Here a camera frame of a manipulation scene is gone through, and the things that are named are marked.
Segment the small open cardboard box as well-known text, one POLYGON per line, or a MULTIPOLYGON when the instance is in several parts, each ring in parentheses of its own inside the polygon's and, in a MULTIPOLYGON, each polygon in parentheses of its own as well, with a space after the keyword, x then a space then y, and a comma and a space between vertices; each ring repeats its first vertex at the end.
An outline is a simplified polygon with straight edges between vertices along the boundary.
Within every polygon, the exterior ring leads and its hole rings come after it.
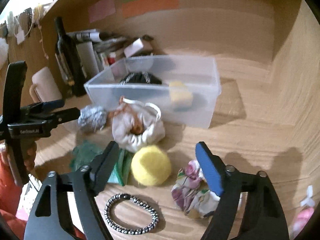
POLYGON ((131 44, 124 48, 125 57, 129 58, 153 52, 153 47, 151 44, 152 41, 153 37, 149 35, 144 35, 140 38, 135 39, 131 44))

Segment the dark wine bottle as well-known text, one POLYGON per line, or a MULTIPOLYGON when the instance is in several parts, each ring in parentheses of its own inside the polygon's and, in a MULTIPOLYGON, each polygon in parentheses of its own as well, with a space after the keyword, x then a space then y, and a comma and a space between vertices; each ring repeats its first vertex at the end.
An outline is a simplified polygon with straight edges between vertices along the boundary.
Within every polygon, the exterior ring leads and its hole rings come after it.
POLYGON ((86 94, 84 84, 87 81, 86 73, 74 40, 67 35, 61 17, 54 20, 57 33, 55 56, 65 84, 71 89, 74 96, 86 94))

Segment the orange sticky note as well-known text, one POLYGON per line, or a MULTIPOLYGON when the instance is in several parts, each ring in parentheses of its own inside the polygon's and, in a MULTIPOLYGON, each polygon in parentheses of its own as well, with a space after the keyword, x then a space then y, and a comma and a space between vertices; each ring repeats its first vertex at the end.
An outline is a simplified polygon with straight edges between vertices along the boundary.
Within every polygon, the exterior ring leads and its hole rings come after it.
POLYGON ((179 8, 179 0, 135 0, 121 5, 123 18, 131 18, 153 11, 179 8))

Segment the pink mug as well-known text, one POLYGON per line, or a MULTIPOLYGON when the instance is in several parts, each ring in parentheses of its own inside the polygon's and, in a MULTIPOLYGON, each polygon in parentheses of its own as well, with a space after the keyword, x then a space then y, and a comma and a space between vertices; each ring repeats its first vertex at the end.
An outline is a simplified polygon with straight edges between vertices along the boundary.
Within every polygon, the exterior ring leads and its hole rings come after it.
POLYGON ((48 102, 62 100, 55 80, 48 67, 43 67, 32 77, 32 84, 29 88, 29 94, 33 102, 48 102))

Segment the white fluffy pompom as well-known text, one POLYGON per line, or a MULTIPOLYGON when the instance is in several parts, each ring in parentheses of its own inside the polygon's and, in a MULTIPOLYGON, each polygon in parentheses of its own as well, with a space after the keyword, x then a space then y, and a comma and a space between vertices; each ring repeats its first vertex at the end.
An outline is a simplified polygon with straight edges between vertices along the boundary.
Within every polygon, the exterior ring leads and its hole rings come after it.
POLYGON ((4 66, 8 59, 8 49, 9 45, 7 44, 6 39, 0 38, 0 68, 4 66))

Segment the floral fabric scrunchie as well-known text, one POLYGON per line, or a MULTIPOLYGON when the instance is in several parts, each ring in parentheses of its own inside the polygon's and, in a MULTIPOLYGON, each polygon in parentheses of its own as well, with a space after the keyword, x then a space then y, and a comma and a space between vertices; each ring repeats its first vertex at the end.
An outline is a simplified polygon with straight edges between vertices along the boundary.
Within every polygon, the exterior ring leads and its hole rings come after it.
POLYGON ((197 160, 179 170, 175 185, 171 189, 175 204, 191 219, 204 219, 211 216, 220 201, 220 197, 210 191, 197 160))

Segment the clear plastic storage bin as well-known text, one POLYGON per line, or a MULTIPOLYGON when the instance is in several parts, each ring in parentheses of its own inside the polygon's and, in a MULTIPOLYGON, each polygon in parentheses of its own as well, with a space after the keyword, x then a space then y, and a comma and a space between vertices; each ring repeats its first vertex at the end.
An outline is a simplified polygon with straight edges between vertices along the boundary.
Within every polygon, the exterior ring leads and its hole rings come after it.
POLYGON ((217 97, 221 93, 215 58, 188 55, 121 59, 86 82, 85 89, 93 104, 108 111, 117 108, 120 97, 124 96, 130 100, 154 103, 160 108, 163 121, 198 128, 210 126, 217 97), (132 72, 151 73, 161 79, 162 84, 120 85, 121 79, 132 72), (192 92, 190 108, 172 108, 169 94, 169 83, 172 81, 181 81, 192 92))

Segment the pink sticky note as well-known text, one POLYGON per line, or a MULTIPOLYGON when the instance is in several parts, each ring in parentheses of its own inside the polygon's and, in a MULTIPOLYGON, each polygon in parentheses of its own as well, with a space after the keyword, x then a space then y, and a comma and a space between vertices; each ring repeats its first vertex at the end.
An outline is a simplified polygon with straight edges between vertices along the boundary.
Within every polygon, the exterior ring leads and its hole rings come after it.
POLYGON ((88 7, 89 22, 93 23, 116 13, 114 0, 99 0, 88 7))

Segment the white drawstring pouch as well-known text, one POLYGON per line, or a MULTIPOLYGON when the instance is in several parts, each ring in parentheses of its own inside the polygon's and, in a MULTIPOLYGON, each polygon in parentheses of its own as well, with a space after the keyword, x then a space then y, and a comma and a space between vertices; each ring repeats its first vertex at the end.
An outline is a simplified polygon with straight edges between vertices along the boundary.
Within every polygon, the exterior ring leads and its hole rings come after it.
POLYGON ((119 106, 108 113, 114 141, 120 148, 136 153, 164 139, 162 112, 154 103, 121 96, 119 106))

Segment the black patterned fabric item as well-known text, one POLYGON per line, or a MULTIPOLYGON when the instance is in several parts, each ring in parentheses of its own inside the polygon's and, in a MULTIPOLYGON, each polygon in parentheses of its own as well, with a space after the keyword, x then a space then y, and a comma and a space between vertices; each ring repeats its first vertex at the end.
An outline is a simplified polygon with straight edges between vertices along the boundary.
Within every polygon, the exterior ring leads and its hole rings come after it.
POLYGON ((127 83, 161 85, 162 80, 148 72, 132 72, 119 82, 120 85, 127 83))

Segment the green knitted cloth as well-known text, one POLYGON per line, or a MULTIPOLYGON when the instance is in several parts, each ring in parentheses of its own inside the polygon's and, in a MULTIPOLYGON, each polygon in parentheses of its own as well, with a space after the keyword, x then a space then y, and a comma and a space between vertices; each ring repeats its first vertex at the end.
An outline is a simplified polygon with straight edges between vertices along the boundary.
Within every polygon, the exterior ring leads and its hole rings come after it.
POLYGON ((105 150, 106 148, 102 149, 87 140, 75 146, 69 165, 71 171, 75 172, 83 165, 96 166, 100 171, 107 168, 107 171, 111 171, 107 182, 125 186, 129 178, 133 153, 122 148, 114 148, 108 158, 105 157, 105 150))

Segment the yellow sponge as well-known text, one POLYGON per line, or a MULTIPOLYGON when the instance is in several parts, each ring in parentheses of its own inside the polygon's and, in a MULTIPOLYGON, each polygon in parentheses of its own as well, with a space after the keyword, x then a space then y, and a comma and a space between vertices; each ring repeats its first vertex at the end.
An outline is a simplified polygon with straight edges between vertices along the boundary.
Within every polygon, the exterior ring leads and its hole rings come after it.
POLYGON ((190 108, 193 103, 193 94, 181 81, 169 83, 170 102, 173 109, 190 108))

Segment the yellow felt ball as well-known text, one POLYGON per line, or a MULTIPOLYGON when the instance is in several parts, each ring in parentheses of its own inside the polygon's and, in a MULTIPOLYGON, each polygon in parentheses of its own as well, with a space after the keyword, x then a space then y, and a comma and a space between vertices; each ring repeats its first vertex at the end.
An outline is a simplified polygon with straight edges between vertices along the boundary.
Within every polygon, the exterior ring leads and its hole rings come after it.
POLYGON ((171 175, 172 165, 168 155, 156 145, 141 148, 131 162, 134 179, 143 186, 162 185, 171 175))

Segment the stack of newspapers and books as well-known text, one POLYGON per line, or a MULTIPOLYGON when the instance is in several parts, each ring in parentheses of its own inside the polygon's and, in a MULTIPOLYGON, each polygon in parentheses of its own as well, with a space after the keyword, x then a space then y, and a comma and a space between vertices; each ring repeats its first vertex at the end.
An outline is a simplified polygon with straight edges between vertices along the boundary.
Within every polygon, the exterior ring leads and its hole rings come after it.
POLYGON ((76 43, 76 49, 88 78, 104 70, 105 65, 99 58, 100 53, 109 53, 122 48, 128 40, 126 36, 99 29, 68 32, 67 35, 76 43))

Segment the silver foil ball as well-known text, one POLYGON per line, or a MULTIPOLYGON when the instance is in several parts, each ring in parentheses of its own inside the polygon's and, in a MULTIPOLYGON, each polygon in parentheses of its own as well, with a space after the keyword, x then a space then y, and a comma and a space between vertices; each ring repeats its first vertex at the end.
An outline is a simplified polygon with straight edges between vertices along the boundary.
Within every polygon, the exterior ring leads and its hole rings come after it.
POLYGON ((107 111, 101 106, 88 105, 80 110, 78 128, 83 133, 102 130, 107 122, 107 111))

